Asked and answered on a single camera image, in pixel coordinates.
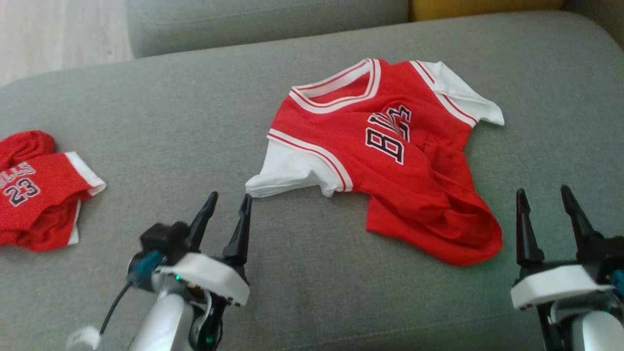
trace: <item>white sleeve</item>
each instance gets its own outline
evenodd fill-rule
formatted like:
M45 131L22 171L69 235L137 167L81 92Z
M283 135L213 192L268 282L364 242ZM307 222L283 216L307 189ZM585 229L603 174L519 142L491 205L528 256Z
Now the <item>white sleeve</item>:
M342 189L341 184L319 157L269 140L262 170L245 183L245 190L253 197L267 197L318 185L323 195L331 197Z
M474 116L478 121L487 121L499 126L505 125L500 108L477 94L455 72L443 62L420 62L434 79L433 91L448 97L461 111Z

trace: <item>red stripe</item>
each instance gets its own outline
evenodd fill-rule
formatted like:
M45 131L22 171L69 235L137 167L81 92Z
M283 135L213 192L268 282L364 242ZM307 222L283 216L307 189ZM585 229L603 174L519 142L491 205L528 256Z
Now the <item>red stripe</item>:
M274 135L274 134L269 133L269 136L270 136L270 137L274 137L275 139L278 139L278 140L280 140L280 141L283 141L283 142L285 142L285 143L287 143L287 144L290 144L290 145L292 145L292 146L295 146L295 147L297 147L297 148L299 148L299 149L314 152L315 154L317 154L317 155L321 156L322 158L324 158L327 162L329 162L329 163L332 165L332 167L334 167L334 171L335 171L336 173L338 173L338 176L340 177L340 181L343 183L343 191L346 191L346 189L347 189L347 185L346 185L346 183L345 183L345 181L344 181L343 175L342 175L342 174L340 174L340 172L338 171L338 167L336 167L336 165L334 164L334 162L332 162L329 158L327 158L327 156L323 155L322 153L320 153L320 152L318 152L318 151L316 151L316 150L312 150L312 149L309 149L309 148L307 148L307 147L303 147L303 146L297 145L297 144L295 144L295 143L293 143L293 142L291 142L291 141L287 141L286 139L282 139L282 138L280 138L280 137L278 137L278 136L276 136L276 135Z
M418 66L420 66L422 68L423 71L425 71L425 74L427 75L427 77L429 77L429 79L431 80L432 83L436 83L436 81L433 79L433 77L431 77L431 75L429 74L429 72L427 72L427 70L425 69L425 67L420 63L420 61L416 61L416 63L418 64Z
M469 119L472 119L475 123L479 122L479 121L477 121L477 119L475 117L472 117L471 115L469 115L469 114L465 113L464 111L460 110L459 107L457 107L455 104L453 104L451 99L449 99L446 95L442 95L442 96L444 96L446 101L448 101L449 104L451 104L451 106L455 107L455 110L457 110L459 113L463 114L464 116L468 117Z
M376 68L375 68L375 64L373 63L373 68L372 68L371 72L369 73L369 74L371 75L371 77L370 77L370 81L372 82L372 84L370 84L369 86L366 86L366 90L367 90L368 92L366 92L366 91L365 91L365 92L364 92L364 94L362 94L361 96L353 96L353 97L351 97L350 99L344 99L344 100L340 100L340 101L334 101L334 102L332 102L332 103L331 103L331 104L329 104L329 105L322 105L322 104L319 104L318 102L314 102L314 101L312 101L311 99L308 99L307 97L305 97L303 94L299 93L299 92L297 91L297 89L293 89L293 92L295 92L295 94L297 94L297 96L299 96L300 98L302 98L303 100L305 100L306 102L308 102L308 104L310 104L310 105L312 105L312 106L314 106L314 107L319 107L319 108L331 107L331 106L334 106L335 104L339 104L339 103L342 103L342 102L345 102L345 101L351 101L351 100L355 100L355 99L362 99L362 98L364 98L364 97L368 96L368 95L371 93L372 89L373 89L373 84L375 84L375 72L376 72Z
M314 88L319 87L319 86L323 86L323 85L329 84L329 83L331 83L331 82L333 82L333 81L335 81L335 80L337 80L337 79L340 79L340 78L342 78L342 77L346 76L347 74L349 74L349 73L351 73L351 72L355 71L356 69L359 69L360 67L362 67L363 65L365 65L365 64L367 64L367 63L368 63L368 60L365 60L364 62L362 62L362 63L358 64L357 66L355 66L355 67L353 67L352 69L350 69L350 70L346 71L345 73L341 74L340 76L333 78L333 79L332 79L332 80L330 80L330 81L323 82L323 83L317 83L317 84L315 84L315 85L313 85L313 86L309 86L309 87L305 87L305 88L298 88L298 89L299 89L299 90L310 90L310 89L314 89Z

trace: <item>yellow cushion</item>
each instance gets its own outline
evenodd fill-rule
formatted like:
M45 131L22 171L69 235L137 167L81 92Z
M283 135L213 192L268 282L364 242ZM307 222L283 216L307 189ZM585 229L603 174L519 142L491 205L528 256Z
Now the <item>yellow cushion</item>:
M560 9L564 0L411 0L412 21L507 11Z

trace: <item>gray fabric surface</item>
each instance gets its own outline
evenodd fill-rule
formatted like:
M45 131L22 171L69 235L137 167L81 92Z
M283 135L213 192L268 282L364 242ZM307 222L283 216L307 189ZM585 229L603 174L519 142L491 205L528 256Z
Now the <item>gray fabric surface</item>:
M407 0L128 0L134 57L407 22Z
M494 259L451 267L364 230L367 197L318 188L256 200L251 297L225 314L222 350L539 350L535 312L514 312L515 191L527 190L548 259L574 242L558 188L595 227L622 233L624 53L565 12L498 14L185 52L26 79L0 90L0 137L42 129L109 187L86 203L81 242L32 254L0 249L2 350L59 350L99 325L124 284L139 235L190 221L220 191L203 249L217 254L244 183L290 86L364 57L444 61L498 103L507 125L479 124L466 154L504 231ZM154 296L132 290L102 350L125 350Z

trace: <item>blue connector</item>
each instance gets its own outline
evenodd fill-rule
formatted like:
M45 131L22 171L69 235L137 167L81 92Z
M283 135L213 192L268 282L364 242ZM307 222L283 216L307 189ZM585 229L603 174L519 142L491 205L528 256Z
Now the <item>blue connector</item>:
M134 266L132 272L126 276L126 281L132 283L134 286L148 281L156 268L162 264L162 261L163 257L160 252L156 250L150 252Z
M624 298L624 269L618 269L613 273L611 284L615 286L620 297Z

